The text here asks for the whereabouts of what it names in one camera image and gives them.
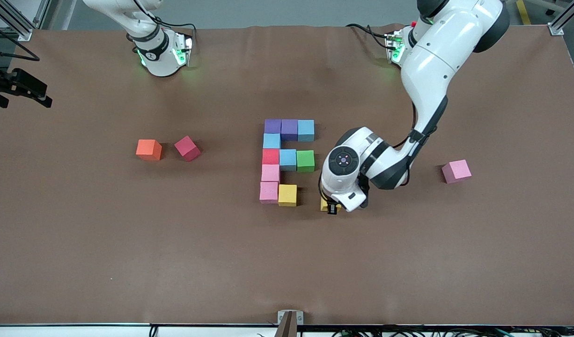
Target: yellow cube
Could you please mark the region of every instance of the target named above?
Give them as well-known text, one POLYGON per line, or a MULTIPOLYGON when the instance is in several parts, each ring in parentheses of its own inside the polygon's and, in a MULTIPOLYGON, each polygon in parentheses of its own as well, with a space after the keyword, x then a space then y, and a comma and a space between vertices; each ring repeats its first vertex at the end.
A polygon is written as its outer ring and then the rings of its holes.
POLYGON ((279 205, 296 207, 297 185, 279 185, 279 205))
MULTIPOLYGON (((337 211, 339 212, 340 209, 341 209, 341 204, 337 204, 337 211)), ((327 211, 328 211, 328 204, 323 199, 323 197, 321 197, 321 212, 327 212, 327 211)))

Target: red cube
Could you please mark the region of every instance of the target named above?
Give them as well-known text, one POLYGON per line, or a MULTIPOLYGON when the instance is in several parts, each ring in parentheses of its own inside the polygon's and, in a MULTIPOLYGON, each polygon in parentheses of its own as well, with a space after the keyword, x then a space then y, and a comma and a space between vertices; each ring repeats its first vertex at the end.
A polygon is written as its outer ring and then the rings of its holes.
POLYGON ((186 161, 192 161, 201 154, 189 136, 185 136, 185 138, 175 143, 175 147, 186 161))
POLYGON ((262 150, 262 163, 268 165, 279 164, 279 149, 263 149, 262 150))

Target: green cube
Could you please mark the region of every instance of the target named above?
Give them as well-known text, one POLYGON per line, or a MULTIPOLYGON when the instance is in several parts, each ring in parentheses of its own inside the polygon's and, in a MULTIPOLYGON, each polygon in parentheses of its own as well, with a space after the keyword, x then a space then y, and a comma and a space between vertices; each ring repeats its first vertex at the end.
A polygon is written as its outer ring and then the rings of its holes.
POLYGON ((314 171, 314 150, 297 151, 296 157, 298 172, 314 171))

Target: purple cube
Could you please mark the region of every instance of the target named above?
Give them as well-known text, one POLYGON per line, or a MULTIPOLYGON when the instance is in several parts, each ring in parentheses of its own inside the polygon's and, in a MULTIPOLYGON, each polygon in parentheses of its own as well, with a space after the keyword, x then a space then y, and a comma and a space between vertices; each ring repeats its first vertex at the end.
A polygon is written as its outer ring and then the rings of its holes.
POLYGON ((265 120, 264 133, 281 133, 281 120, 280 119, 265 120))
POLYGON ((281 140, 297 141, 297 119, 281 121, 281 140))

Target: floor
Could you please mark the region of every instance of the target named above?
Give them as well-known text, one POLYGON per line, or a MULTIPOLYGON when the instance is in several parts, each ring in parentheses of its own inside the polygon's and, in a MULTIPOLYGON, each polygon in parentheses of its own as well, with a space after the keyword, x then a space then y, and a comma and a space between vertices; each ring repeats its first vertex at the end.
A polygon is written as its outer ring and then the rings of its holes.
MULTIPOLYGON (((121 29, 109 17, 88 8, 82 0, 56 0, 51 6, 50 29, 92 30, 121 29)), ((512 25, 544 25, 553 16, 545 10, 520 0, 508 3, 512 25), (518 8, 524 4, 524 17, 518 8)), ((244 28, 249 26, 308 25, 345 26, 349 23, 383 26, 408 23, 418 17, 415 1, 410 0, 166 0, 154 11, 171 23, 194 23, 198 28, 244 28)), ((568 50, 574 61, 574 18, 564 28, 568 50)), ((0 38, 0 51, 13 51, 15 46, 0 38)), ((0 66, 8 66, 0 58, 0 66)))

